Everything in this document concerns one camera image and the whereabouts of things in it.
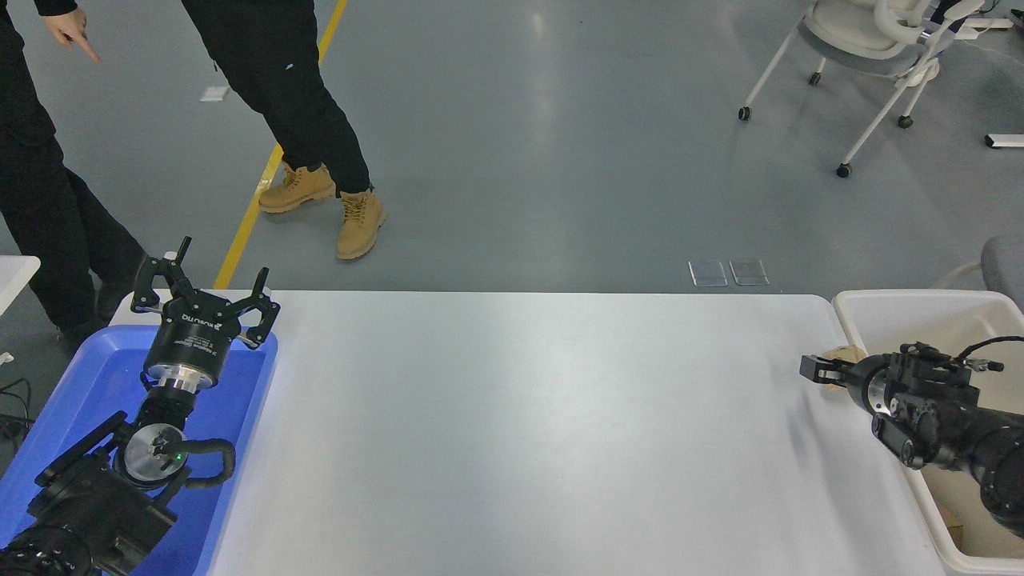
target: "black sleeve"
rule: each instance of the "black sleeve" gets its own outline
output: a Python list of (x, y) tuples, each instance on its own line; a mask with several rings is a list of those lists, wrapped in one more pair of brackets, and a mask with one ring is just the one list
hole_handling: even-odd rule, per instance
[(75, 0), (36, 0), (36, 9), (41, 16), (59, 16), (78, 8)]

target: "white chair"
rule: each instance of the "white chair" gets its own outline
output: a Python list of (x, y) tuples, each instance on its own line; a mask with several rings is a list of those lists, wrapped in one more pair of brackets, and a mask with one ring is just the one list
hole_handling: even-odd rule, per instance
[(924, 18), (929, 0), (811, 0), (810, 6), (785, 37), (751, 94), (739, 109), (739, 119), (751, 119), (751, 104), (761, 91), (793, 37), (800, 35), (821, 54), (817, 70), (808, 83), (821, 80), (825, 61), (833, 60), (867, 74), (895, 80), (895, 91), (840, 163), (836, 174), (850, 175), (850, 160), (909, 87), (916, 86), (897, 124), (913, 124), (910, 112), (928, 81), (939, 71), (937, 54), (952, 43), (955, 34), (948, 31), (953, 22), (967, 17), (984, 0), (962, 0), (946, 11), (942, 25)]

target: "person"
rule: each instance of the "person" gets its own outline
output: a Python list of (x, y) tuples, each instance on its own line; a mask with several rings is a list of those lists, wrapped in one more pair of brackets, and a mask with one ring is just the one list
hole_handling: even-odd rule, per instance
[(284, 151), (284, 182), (260, 195), (260, 208), (287, 212), (334, 195), (344, 210), (337, 256), (369, 252), (387, 214), (355, 131), (324, 86), (313, 0), (182, 4), (231, 89), (263, 115)]
[[(85, 39), (73, 0), (35, 0), (61, 44)], [(0, 0), (0, 212), (23, 254), (39, 257), (29, 287), (61, 337), (77, 347), (110, 323), (145, 257), (139, 243), (63, 164), (53, 122), (36, 94), (25, 42)], [(101, 281), (98, 292), (92, 271)]]

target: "black cable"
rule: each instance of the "black cable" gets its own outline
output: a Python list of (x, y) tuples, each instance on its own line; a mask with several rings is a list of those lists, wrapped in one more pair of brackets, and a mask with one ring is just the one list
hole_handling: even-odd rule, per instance
[(953, 359), (953, 362), (956, 364), (963, 364), (964, 361), (967, 360), (967, 357), (971, 356), (976, 351), (996, 342), (1024, 342), (1024, 336), (997, 336), (995, 338), (983, 340), (977, 344), (971, 344), (970, 346), (964, 348), (964, 352), (959, 353), (956, 358)]
[[(23, 421), (23, 422), (13, 422), (15, 425), (12, 426), (12, 427), (7, 427), (7, 425), (5, 424), (4, 428), (3, 428), (3, 436), (4, 437), (8, 437), (8, 434), (9, 434), (11, 446), (14, 449), (14, 454), (17, 454), (17, 451), (20, 450), (20, 448), (22, 448), (22, 443), (29, 439), (29, 428), (31, 426), (30, 422), (32, 421), (29, 418), (29, 404), (25, 401), (24, 398), (17, 396), (16, 394), (11, 394), (9, 392), (0, 392), (0, 396), (9, 396), (9, 397), (13, 398), (14, 400), (17, 400), (22, 404), (22, 411), (25, 413), (25, 421)], [(22, 435), (22, 441), (20, 442), (17, 440), (17, 436), (19, 434)]]
[(18, 378), (16, 380), (14, 380), (13, 382), (7, 384), (6, 386), (0, 387), (0, 393), (7, 392), (8, 389), (16, 386), (17, 384), (25, 384), (25, 390), (26, 390), (26, 395), (25, 395), (26, 396), (26, 401), (25, 402), (29, 406), (32, 406), (32, 382), (30, 382), (28, 378)]
[(975, 12), (975, 13), (976, 13), (976, 14), (978, 14), (978, 15), (981, 15), (981, 14), (987, 14), (988, 12), (991, 12), (992, 10), (994, 10), (994, 9), (995, 9), (995, 7), (996, 7), (996, 6), (998, 6), (998, 5), (999, 5), (999, 2), (1001, 2), (1001, 1), (1002, 1), (1002, 0), (994, 0), (994, 1), (992, 2), (992, 6), (991, 6), (991, 7), (989, 8), (989, 9), (987, 9), (987, 10), (978, 10), (978, 11), (977, 11), (977, 12)]

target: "gray chair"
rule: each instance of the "gray chair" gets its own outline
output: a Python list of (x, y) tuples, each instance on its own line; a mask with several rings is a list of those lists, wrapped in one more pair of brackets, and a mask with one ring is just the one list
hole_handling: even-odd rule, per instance
[(962, 0), (946, 11), (942, 25), (934, 25), (924, 19), (929, 0), (809, 0), (804, 14), (794, 25), (743, 101), (739, 109), (739, 119), (744, 122), (751, 119), (754, 98), (796, 36), (800, 36), (821, 55), (817, 70), (808, 79), (812, 86), (821, 80), (827, 60), (892, 79), (895, 83), (892, 96), (843, 157), (836, 170), (837, 175), (845, 178), (852, 171), (850, 161), (853, 156), (896, 100), (910, 87), (916, 89), (897, 123), (901, 128), (908, 128), (913, 123), (910, 111), (929, 80), (938, 74), (938, 54), (955, 37), (954, 33), (949, 32), (949, 26), (977, 10), (982, 1)]
[(981, 249), (981, 259), (964, 264), (933, 288), (948, 288), (964, 275), (981, 270), (985, 287), (1006, 294), (1018, 307), (1024, 310), (1024, 236), (993, 236)]

